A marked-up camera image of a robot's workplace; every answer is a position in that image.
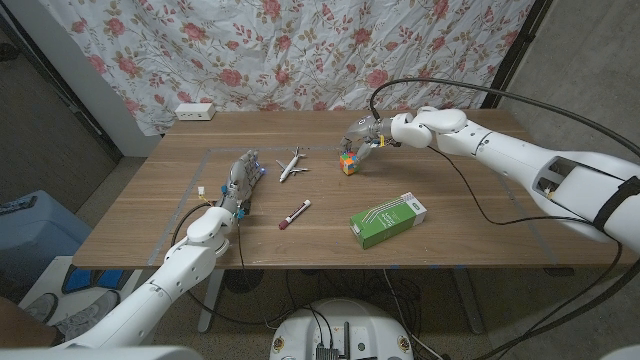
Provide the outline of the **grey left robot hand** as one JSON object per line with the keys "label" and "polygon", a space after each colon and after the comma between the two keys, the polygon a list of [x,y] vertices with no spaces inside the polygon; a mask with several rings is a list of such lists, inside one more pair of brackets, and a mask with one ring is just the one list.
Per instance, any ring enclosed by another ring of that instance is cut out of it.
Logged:
{"label": "grey left robot hand", "polygon": [[250,213],[253,189],[265,173],[258,155],[257,150],[249,150],[231,165],[226,184],[222,187],[222,196],[216,203],[239,218]]}

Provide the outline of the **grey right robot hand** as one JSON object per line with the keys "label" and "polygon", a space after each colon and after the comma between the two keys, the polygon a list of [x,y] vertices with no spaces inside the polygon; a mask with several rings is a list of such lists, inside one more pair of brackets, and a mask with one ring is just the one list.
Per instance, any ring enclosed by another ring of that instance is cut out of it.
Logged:
{"label": "grey right robot hand", "polygon": [[391,118],[376,119],[367,115],[354,122],[347,130],[340,142],[340,153],[353,152],[355,163],[366,159],[374,148],[393,146],[399,147],[391,134]]}

